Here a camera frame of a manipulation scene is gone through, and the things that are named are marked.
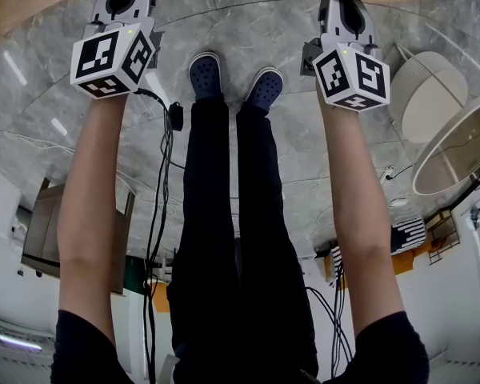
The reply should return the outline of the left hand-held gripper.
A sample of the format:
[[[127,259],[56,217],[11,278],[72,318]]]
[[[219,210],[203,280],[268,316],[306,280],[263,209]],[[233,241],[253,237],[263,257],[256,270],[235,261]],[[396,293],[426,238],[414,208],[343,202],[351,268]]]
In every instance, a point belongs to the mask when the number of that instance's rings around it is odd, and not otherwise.
[[[93,99],[135,92],[158,51],[149,17],[155,5],[156,0],[97,0],[92,22],[120,22],[73,45],[70,84]]]

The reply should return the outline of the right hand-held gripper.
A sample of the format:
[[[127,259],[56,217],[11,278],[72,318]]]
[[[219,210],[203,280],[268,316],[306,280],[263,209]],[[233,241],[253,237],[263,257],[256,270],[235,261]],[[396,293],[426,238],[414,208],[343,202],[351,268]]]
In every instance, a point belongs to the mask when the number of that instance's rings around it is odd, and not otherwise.
[[[325,102],[353,111],[388,105],[390,68],[363,2],[321,0],[318,20],[321,35],[303,46],[302,74],[317,79]]]

